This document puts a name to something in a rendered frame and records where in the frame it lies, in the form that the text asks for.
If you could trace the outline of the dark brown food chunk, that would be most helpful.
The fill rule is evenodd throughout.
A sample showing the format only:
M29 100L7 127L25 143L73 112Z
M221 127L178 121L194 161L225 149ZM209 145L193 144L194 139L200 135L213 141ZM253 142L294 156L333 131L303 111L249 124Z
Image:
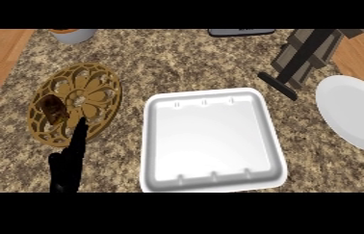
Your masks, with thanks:
M41 98L38 107L51 125L59 124L69 119L66 107L53 94L48 94Z

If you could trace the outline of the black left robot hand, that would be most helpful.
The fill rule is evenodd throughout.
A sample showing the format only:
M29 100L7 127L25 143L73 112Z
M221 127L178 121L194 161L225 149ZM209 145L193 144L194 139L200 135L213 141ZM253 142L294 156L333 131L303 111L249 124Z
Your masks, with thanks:
M88 125L81 117L75 126L69 146L48 156L50 192L76 193L81 181Z

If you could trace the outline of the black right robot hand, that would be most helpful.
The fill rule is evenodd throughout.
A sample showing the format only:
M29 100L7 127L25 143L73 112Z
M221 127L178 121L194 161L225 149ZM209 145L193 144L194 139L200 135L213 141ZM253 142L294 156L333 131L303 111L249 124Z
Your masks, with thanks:
M280 73L277 77L271 77L265 72L258 74L258 77L293 100L297 100L296 92L286 86L290 75Z

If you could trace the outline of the grey round pot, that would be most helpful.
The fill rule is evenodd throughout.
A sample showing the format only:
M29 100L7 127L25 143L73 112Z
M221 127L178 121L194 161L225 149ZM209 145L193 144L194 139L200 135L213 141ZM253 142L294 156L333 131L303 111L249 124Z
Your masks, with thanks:
M51 32L50 33L59 42L65 44L76 44L88 40L96 34L96 31L97 31L96 29L78 29L75 32L69 34L54 34Z

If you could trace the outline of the dark flat appliance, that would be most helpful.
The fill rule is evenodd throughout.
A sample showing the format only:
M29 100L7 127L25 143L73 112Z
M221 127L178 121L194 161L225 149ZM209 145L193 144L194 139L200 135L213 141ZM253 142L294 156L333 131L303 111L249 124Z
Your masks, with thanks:
M209 29L208 33L216 38L247 37L272 34L274 29Z

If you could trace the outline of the white square foam tray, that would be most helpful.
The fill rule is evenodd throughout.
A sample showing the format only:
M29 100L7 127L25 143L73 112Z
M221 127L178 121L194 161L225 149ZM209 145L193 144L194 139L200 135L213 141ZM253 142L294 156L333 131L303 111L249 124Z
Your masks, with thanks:
M278 187L287 164L262 94L252 88L159 93L143 108L141 190Z

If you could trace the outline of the white round plate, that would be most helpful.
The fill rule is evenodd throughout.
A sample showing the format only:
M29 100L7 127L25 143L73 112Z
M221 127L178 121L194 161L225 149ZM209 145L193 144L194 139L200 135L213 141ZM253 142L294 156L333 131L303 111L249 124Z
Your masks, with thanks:
M345 75L327 77L315 89L315 103L333 131L364 149L364 81Z

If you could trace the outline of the round golden openwork trivet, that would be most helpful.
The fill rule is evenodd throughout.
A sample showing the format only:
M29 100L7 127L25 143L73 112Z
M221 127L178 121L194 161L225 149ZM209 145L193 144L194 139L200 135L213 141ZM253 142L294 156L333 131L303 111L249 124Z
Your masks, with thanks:
M41 98L53 94L62 101L69 118L51 124L40 108ZM78 63L62 69L34 93L26 123L32 138L54 147L69 145L81 117L87 119L90 140L106 128L118 112L122 88L116 74L97 63Z

